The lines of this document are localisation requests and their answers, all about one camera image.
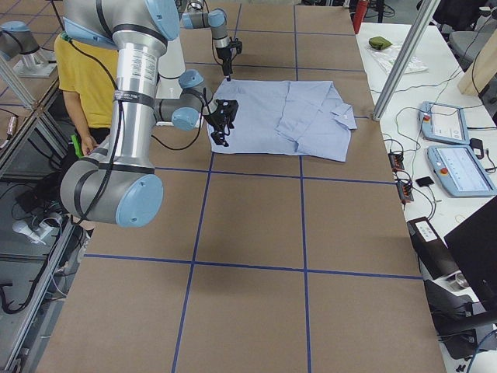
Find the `green pouch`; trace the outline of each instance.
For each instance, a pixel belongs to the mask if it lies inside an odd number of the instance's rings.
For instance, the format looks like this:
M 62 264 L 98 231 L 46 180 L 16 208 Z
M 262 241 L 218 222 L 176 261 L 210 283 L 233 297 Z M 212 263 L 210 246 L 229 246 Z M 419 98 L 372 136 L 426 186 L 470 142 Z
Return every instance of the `green pouch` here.
M 382 51 L 391 46 L 391 42 L 384 37 L 372 37 L 370 39 L 370 46 L 378 51 Z

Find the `metal pole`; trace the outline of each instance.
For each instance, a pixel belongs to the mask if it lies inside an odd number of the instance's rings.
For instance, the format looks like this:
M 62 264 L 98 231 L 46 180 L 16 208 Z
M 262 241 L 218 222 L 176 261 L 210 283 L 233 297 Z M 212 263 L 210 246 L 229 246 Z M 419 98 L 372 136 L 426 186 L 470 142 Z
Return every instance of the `metal pole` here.
M 397 88 L 402 75 L 404 74 L 405 68 L 407 68 L 408 63 L 411 60 L 411 56 L 418 46 L 418 43 L 425 32 L 425 28 L 428 26 L 428 23 L 439 3 L 440 0 L 425 0 L 422 2 L 418 16 L 405 38 L 402 49 L 398 54 L 397 61 L 391 69 L 390 75 L 381 90 L 380 97 L 378 97 L 378 101 L 376 102 L 376 106 L 373 111 L 373 120 L 380 120 L 384 111 L 387 109 L 388 103 L 394 95 L 394 91 Z
M 2 57 L 0 57 L 0 76 L 23 102 L 24 107 L 32 110 L 35 106 L 36 100 L 18 78 L 14 70 L 12 70 L 9 64 L 7 64 Z

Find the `sticker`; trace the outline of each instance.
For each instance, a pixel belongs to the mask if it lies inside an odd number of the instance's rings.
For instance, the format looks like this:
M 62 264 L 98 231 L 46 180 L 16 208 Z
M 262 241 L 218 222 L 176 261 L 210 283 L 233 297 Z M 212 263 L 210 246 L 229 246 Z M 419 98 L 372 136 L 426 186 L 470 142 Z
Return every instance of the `sticker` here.
M 421 233 L 422 237 L 425 239 L 425 241 L 433 241 L 437 239 L 435 232 L 432 230 L 432 227 L 429 226 L 427 221 L 420 221 L 416 223 L 416 228 L 419 230 L 419 233 Z
M 128 56 L 133 78 L 144 79 L 155 84 L 157 79 L 157 58 L 153 54 L 139 49 L 133 49 Z

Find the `red object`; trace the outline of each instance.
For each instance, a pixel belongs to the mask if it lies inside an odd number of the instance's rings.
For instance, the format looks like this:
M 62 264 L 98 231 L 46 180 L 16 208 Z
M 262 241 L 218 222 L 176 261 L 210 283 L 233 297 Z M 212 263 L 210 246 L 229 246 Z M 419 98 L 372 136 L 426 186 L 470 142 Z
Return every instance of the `red object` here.
M 369 0 L 359 0 L 359 2 L 357 2 L 356 14 L 354 14 L 354 18 L 352 20 L 354 33 L 356 33 L 356 35 L 359 33 L 360 25 L 364 20 L 364 16 L 366 15 L 367 6 L 369 3 Z

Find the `table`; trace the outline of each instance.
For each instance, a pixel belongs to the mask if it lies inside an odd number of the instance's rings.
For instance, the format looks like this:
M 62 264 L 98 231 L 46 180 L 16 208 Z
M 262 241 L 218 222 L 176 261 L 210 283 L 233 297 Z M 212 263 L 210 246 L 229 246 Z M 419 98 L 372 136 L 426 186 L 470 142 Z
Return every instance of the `table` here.
M 152 143 L 158 216 L 97 227 L 37 371 L 443 372 L 348 11 L 223 8 L 233 78 L 333 80 L 353 104 L 347 162 Z M 216 89 L 210 32 L 181 39 Z
M 360 33 L 357 36 L 357 43 L 367 72 L 368 82 L 373 91 L 374 99 L 377 99 L 379 96 L 375 91 L 381 91 L 387 75 L 367 50 L 367 42 L 371 37 L 375 36 L 383 36 L 394 43 L 402 42 L 407 35 L 409 27 L 410 25 L 377 25 L 373 23 L 364 23 L 361 26 Z M 381 130 L 385 134 L 400 141 L 405 149 L 413 149 L 415 144 L 413 141 L 409 141 L 400 136 L 397 131 L 395 117 L 403 108 L 408 106 L 417 108 L 422 101 L 437 101 L 438 103 L 448 103 L 462 107 L 477 106 L 481 104 L 481 100 L 478 97 L 462 95 L 457 89 L 457 83 L 461 80 L 463 73 L 435 26 L 429 26 L 427 28 L 415 52 L 415 56 L 426 64 L 428 71 L 405 74 L 402 77 L 397 90 L 407 89 L 414 85 L 436 85 L 446 81 L 451 76 L 454 78 L 447 82 L 447 87 L 446 84 L 437 87 L 424 86 L 394 94 L 385 114 L 381 118 Z M 491 117 L 483 106 L 465 109 L 464 112 L 468 126 L 495 128 Z M 444 237 L 465 218 L 485 204 L 490 198 L 453 198 L 447 194 L 433 175 L 432 167 L 429 165 L 426 157 L 426 148 L 436 143 L 426 141 L 422 136 L 419 136 L 419 122 L 417 118 L 418 112 L 416 110 L 404 110 L 398 115 L 398 128 L 400 132 L 411 138 L 417 138 L 421 145 L 421 149 L 417 151 L 416 154 L 413 154 L 413 152 L 405 154 L 404 164 L 406 166 L 406 171 L 413 179 L 431 176 L 436 181 L 431 188 L 435 194 L 435 198 L 440 200 L 440 202 L 437 204 L 436 213 L 430 222 L 439 235 Z M 493 154 L 497 154 L 497 131 L 469 131 L 469 135 L 470 137 L 476 137 L 483 140 L 484 147 L 489 149 L 491 157 Z M 390 148 L 389 141 L 386 142 L 386 146 L 387 149 Z M 392 146 L 394 150 L 399 149 L 397 145 Z M 487 158 L 483 159 L 482 162 L 485 167 L 491 167 Z M 490 175 L 490 178 L 493 183 L 497 183 L 497 176 L 495 174 Z M 407 204 L 404 211 L 406 221 L 428 216 L 430 211 L 429 202 L 421 196 L 419 192 L 414 191 L 413 193 L 415 201 L 414 203 Z M 444 281 L 441 279 L 437 282 L 443 285 Z M 460 291 L 457 293 L 457 295 L 463 294 L 469 294 L 474 299 L 474 294 L 472 294 L 471 291 Z M 444 352 L 447 371 L 452 371 L 457 368 L 459 364 L 467 364 L 467 362 L 464 361 L 453 361 L 450 356 L 448 356 L 445 347 L 443 345 L 441 347 Z M 471 372 L 490 373 L 495 370 L 496 364 L 497 352 L 489 351 L 481 354 L 481 356 L 478 355 Z

